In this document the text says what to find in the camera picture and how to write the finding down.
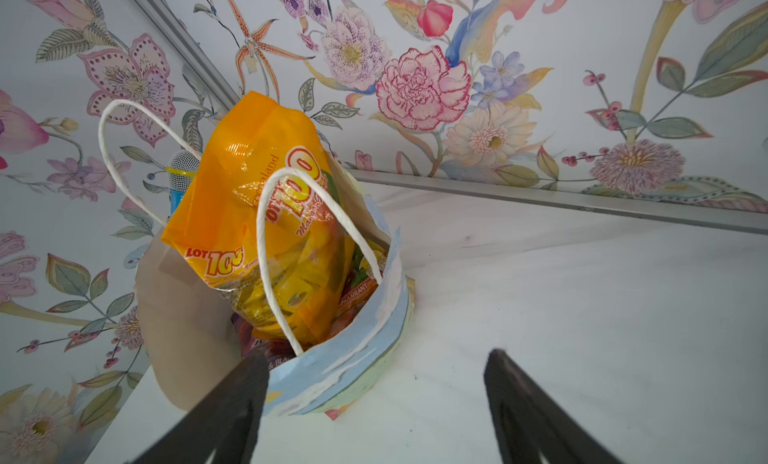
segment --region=plastic candy bag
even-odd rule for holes
[[[311,121],[251,92],[219,123],[162,237],[262,339],[284,337],[256,259],[259,198],[282,167],[306,171],[339,201]],[[288,176],[266,211],[266,246],[271,285],[293,334],[302,343],[322,342],[336,317],[354,242],[316,193]]]

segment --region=green leaf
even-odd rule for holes
[[[768,72],[763,72],[762,70],[742,70],[741,72],[715,77],[688,90],[686,94],[703,98],[719,97],[729,94],[734,90],[739,90],[745,85],[754,84],[765,79],[768,79]]]
[[[495,168],[494,171],[500,175],[508,185],[514,187],[531,187],[540,181],[538,174],[535,171],[523,166],[502,166]]]
[[[109,33],[107,24],[98,17],[94,17],[83,29],[83,38],[93,45],[118,46]]]
[[[685,87],[685,67],[675,59],[660,56],[656,63],[656,78],[667,89],[680,92]]]
[[[146,230],[149,235],[152,235],[152,227],[154,227],[154,220],[149,217],[149,214],[140,209],[120,209],[118,210],[120,215],[125,217],[127,221]]]
[[[338,102],[329,102],[328,104],[322,106],[323,113],[327,113],[332,117],[338,117],[340,119],[349,119],[350,117],[354,117],[359,110],[360,109],[356,109],[355,107],[339,104]]]
[[[162,193],[162,192],[170,192],[170,189],[163,186],[156,186],[152,183],[149,183],[147,181],[141,181],[141,183],[144,184],[144,189],[149,190],[152,193]]]
[[[320,132],[320,131],[317,131],[317,137],[318,137],[318,138],[319,138],[321,141],[323,141],[323,142],[327,143],[329,146],[331,145],[331,142],[329,142],[329,141],[328,141],[328,137],[326,137],[325,135],[323,135],[323,133],[322,133],[322,132]]]
[[[197,12],[205,12],[206,14],[211,14],[211,15],[214,14],[214,12],[210,8],[202,4],[195,4],[194,7],[192,7],[192,13],[196,14]]]
[[[101,296],[107,290],[107,272],[109,272],[109,269],[102,270],[91,281],[91,300]]]
[[[112,370],[108,373],[99,374],[96,377],[92,377],[91,379],[83,382],[78,382],[80,386],[82,387],[104,387],[108,383],[113,382],[115,380],[120,379],[125,374],[125,371],[121,370]]]
[[[620,110],[616,113],[616,120],[619,121],[619,126],[624,131],[642,127],[646,122],[645,117],[631,110]]]
[[[107,323],[107,319],[104,317],[101,317],[100,319],[91,320],[91,322],[85,324],[82,329],[80,329],[80,334],[92,334],[97,333],[101,331],[104,328],[104,324]]]
[[[102,391],[98,396],[94,397],[87,406],[85,406],[85,409],[83,409],[83,412],[80,415],[80,426],[87,426],[107,412],[114,410],[120,402],[120,397],[122,395],[123,388],[120,386],[110,387],[109,389]]]
[[[130,307],[130,304],[134,302],[134,293],[125,294],[112,301],[112,304],[107,308],[107,316],[115,317],[120,315]]]
[[[128,381],[128,387],[131,389],[136,389],[136,385],[139,383],[142,377],[144,377],[144,374],[128,373],[128,378],[126,379]]]
[[[551,178],[557,180],[560,178],[560,166],[552,158],[547,151],[544,150],[544,146],[538,148],[536,153],[536,165]]]
[[[24,392],[26,392],[26,390],[30,387],[32,387],[32,384],[24,384],[24,386],[9,390],[8,392],[3,392],[2,396],[0,396],[0,414],[2,414],[2,411],[6,407],[20,400],[24,395]]]
[[[73,310],[80,309],[87,303],[87,300],[66,300],[63,303],[54,305],[51,309],[48,309],[45,312],[56,314],[71,313]]]
[[[299,87],[299,104],[304,112],[312,110],[315,106],[315,77],[304,81]]]
[[[597,185],[593,185],[591,187],[587,187],[586,189],[582,190],[581,193],[587,193],[591,196],[625,197],[629,199],[632,198],[632,196],[626,193],[624,190],[610,189],[609,187],[606,187],[601,183]]]
[[[336,183],[333,181],[333,176],[326,172],[322,171],[322,175],[324,175],[328,181],[328,193],[331,194],[331,197],[333,197],[333,200],[336,200],[336,203],[341,204],[341,199],[339,198],[339,190],[336,189]]]
[[[317,121],[317,123],[320,123],[322,125],[327,125],[328,127],[341,128],[341,125],[339,125],[338,122],[334,121],[331,117],[328,117],[327,115],[314,116],[313,119]]]
[[[752,64],[768,53],[768,1],[729,25],[708,46],[699,61],[696,79],[714,76]]]
[[[184,141],[186,141],[197,152],[203,152],[203,136],[200,135],[200,129],[197,123],[205,115],[205,110],[189,109],[181,118],[181,128],[184,129]]]
[[[667,117],[648,123],[648,131],[665,139],[705,139],[712,137],[698,123],[686,117]]]
[[[123,151],[125,155],[127,155],[130,159],[133,159],[134,161],[138,162],[144,162],[144,163],[154,163],[154,159],[150,157],[150,155],[138,147],[134,146],[122,146],[120,147],[120,150]]]
[[[53,254],[48,255],[45,277],[57,291],[71,296],[88,296],[91,273],[80,264],[64,260]]]
[[[101,8],[101,4],[98,0],[83,0],[83,3],[93,15],[100,19],[104,18],[104,10]]]
[[[50,62],[65,59],[78,52],[85,52],[92,46],[94,45],[85,40],[80,30],[57,29],[40,44],[34,61]]]
[[[144,236],[151,236],[152,232],[136,226],[126,226],[112,234],[112,237],[120,237],[121,239],[136,240]]]

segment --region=flower stem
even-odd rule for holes
[[[690,84],[689,84],[687,87],[685,87],[683,90],[681,90],[680,92],[678,92],[678,93],[677,93],[677,94],[676,94],[674,97],[672,97],[672,98],[670,99],[670,101],[669,101],[669,102],[667,102],[667,104],[664,104],[664,106],[663,106],[663,107],[661,107],[661,108],[659,109],[659,111],[658,111],[656,114],[654,114],[654,116],[653,116],[653,117],[651,117],[651,118],[648,120],[648,122],[646,122],[646,123],[645,123],[645,125],[643,125],[643,128],[641,128],[641,129],[638,131],[638,135],[637,135],[636,137],[639,137],[639,136],[640,136],[640,134],[641,134],[641,133],[643,133],[643,131],[645,131],[645,128],[646,128],[646,127],[648,127],[648,124],[649,124],[649,123],[651,123],[651,122],[655,121],[655,120],[656,120],[656,118],[657,118],[659,115],[661,115],[661,113],[662,113],[662,112],[664,112],[665,110],[667,110],[667,107],[668,107],[668,106],[670,106],[670,105],[671,105],[673,102],[675,102],[675,101],[677,100],[677,97],[679,97],[679,96],[681,96],[681,95],[685,94],[685,93],[688,91],[688,89],[690,89],[692,86],[694,86],[694,84],[696,84],[696,82],[698,82],[698,80],[694,80],[693,82],[691,82],[691,83],[690,83]]]
[[[328,16],[331,18],[331,21],[333,22],[333,10],[331,10],[331,0],[326,0],[328,2]]]
[[[659,54],[661,45],[664,43],[664,39],[672,28],[672,24],[674,24],[675,20],[686,6],[687,4],[682,0],[665,0],[662,3],[659,13],[656,16],[653,29],[650,31],[648,43],[645,46],[643,60],[640,62],[640,69],[638,70],[638,77],[634,82],[632,101],[630,103],[630,110],[633,112],[640,113],[643,110],[645,88],[648,86],[648,79],[654,69],[656,56]],[[636,136],[634,129],[629,131],[627,143],[634,143]]]
[[[136,349],[136,355],[134,356],[134,360],[130,361],[130,365],[125,370],[125,373],[122,376],[120,376],[120,380],[118,381],[117,384],[114,385],[115,387],[120,386],[120,382],[123,382],[123,378],[128,375],[128,373],[130,372],[130,368],[134,366],[134,363],[136,362],[136,358],[139,357],[140,352],[141,352],[141,345],[139,346],[138,349]]]
[[[100,313],[101,315],[103,315],[103,316],[104,316],[104,318],[105,318],[106,320],[108,320],[108,321],[109,321],[109,322],[111,322],[112,324],[116,324],[116,322],[114,322],[114,321],[112,320],[112,318],[111,318],[109,315],[105,314],[105,313],[104,313],[104,312],[103,312],[101,309],[99,309],[99,308],[98,308],[98,305],[94,304],[94,301],[92,301],[92,300],[91,300],[91,299],[89,299],[88,297],[85,297],[85,299],[87,299],[87,300],[88,300],[88,303],[89,303],[89,304],[91,304],[91,305],[94,307],[94,309],[96,309],[96,310],[98,311],[98,313]]]
[[[430,132],[433,136],[435,136],[435,140],[437,141],[437,158],[434,162],[432,162],[432,170],[429,171],[429,174],[427,177],[434,177],[435,173],[437,172],[437,169],[440,168],[440,164],[442,163],[442,158],[444,157],[443,149],[442,149],[442,138],[440,137],[440,132]]]
[[[72,145],[74,145],[75,147],[77,147],[78,154],[80,156],[78,158],[78,165],[79,166],[83,165],[83,148],[81,147],[81,145],[79,143],[77,143],[77,142],[73,141],[72,139],[70,139],[69,137],[63,136],[63,135],[61,135],[59,133],[48,132],[48,135],[51,136],[51,137],[58,137],[59,139],[61,139],[63,141],[67,141],[67,142],[71,143]]]

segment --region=white surface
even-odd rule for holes
[[[499,462],[501,347],[626,462],[768,461],[768,237],[368,184],[416,318],[347,413],[265,418],[254,462]],[[181,419],[147,372],[88,463]]]

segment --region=purple flower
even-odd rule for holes
[[[310,0],[307,3],[307,7],[309,8],[307,13],[310,15],[310,17],[312,17],[312,20],[320,25],[326,24],[326,21],[330,18],[330,15],[328,13],[328,7],[326,6],[325,2],[322,0]]]
[[[480,73],[485,77],[485,82],[490,81],[491,84],[502,87],[512,86],[514,78],[520,75],[525,68],[523,64],[520,64],[519,52],[512,52],[504,59],[502,53],[496,51],[493,57],[491,57],[491,64],[493,66],[484,65],[480,67]]]
[[[304,16],[304,0],[283,0],[283,5],[293,18]]]
[[[491,82],[486,79],[483,84],[475,82],[472,86],[477,91],[477,94],[472,94],[472,96],[469,97],[469,100],[472,102],[477,102],[479,100],[478,107],[481,109],[487,109],[488,106],[493,104],[496,100],[509,99],[509,90],[502,88],[498,82]]]
[[[683,173],[685,158],[668,143],[643,139],[620,143],[594,164],[590,175],[611,189],[630,194],[657,190]]]

